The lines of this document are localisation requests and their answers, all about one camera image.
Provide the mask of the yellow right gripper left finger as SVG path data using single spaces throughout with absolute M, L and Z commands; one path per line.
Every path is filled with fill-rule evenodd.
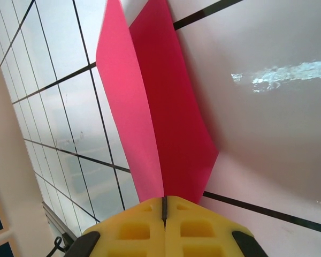
M 69 256 L 164 256 L 163 198 L 152 198 L 87 228 Z

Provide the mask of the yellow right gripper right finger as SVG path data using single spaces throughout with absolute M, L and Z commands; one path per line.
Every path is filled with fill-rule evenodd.
M 164 198 L 165 256 L 267 256 L 246 227 L 178 196 Z

